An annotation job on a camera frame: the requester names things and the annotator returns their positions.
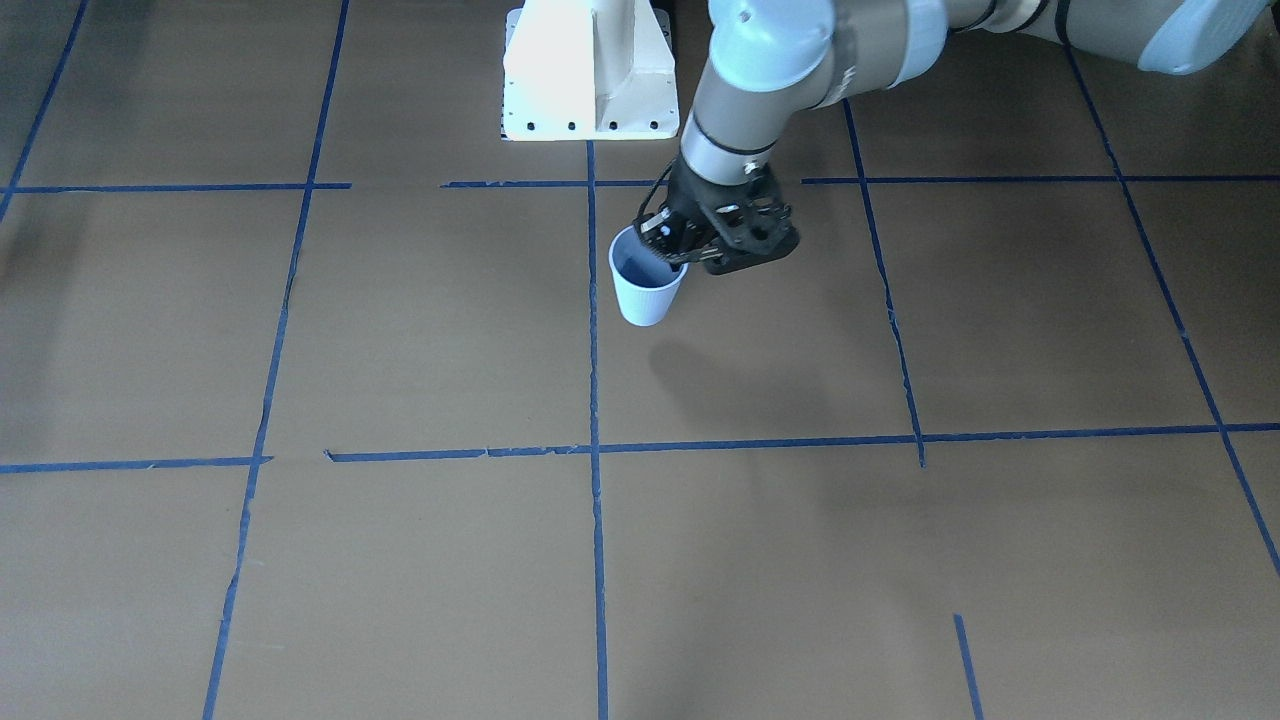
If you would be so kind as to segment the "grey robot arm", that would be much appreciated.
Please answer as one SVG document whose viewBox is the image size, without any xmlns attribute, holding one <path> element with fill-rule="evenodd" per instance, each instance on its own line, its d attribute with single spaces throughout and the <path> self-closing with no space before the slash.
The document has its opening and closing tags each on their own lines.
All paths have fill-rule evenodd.
<svg viewBox="0 0 1280 720">
<path fill-rule="evenodd" d="M 713 275 L 799 243 L 771 169 L 790 118 L 924 74 L 957 35 L 1029 35 L 1185 76 L 1233 49 L 1262 1 L 712 1 L 708 58 L 655 211 L 634 229 L 662 263 Z"/>
</svg>

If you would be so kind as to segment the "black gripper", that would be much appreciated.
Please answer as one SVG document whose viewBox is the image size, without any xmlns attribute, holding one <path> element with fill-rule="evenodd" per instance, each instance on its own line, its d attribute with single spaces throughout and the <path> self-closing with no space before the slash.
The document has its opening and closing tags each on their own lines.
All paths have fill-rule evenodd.
<svg viewBox="0 0 1280 720">
<path fill-rule="evenodd" d="M 655 211 L 640 208 L 634 229 L 641 246 L 672 268 L 772 263 L 791 254 L 791 206 L 768 165 L 744 184 L 723 186 L 677 158 L 664 202 Z"/>
</svg>

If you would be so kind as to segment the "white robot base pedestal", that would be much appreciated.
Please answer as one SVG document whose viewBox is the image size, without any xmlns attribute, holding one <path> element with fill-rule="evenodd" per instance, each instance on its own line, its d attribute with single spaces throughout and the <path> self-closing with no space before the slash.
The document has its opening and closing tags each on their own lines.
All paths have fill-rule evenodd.
<svg viewBox="0 0 1280 720">
<path fill-rule="evenodd" d="M 506 15 L 500 131 L 513 142 L 680 132 L 669 13 L 654 1 L 526 1 Z"/>
</svg>

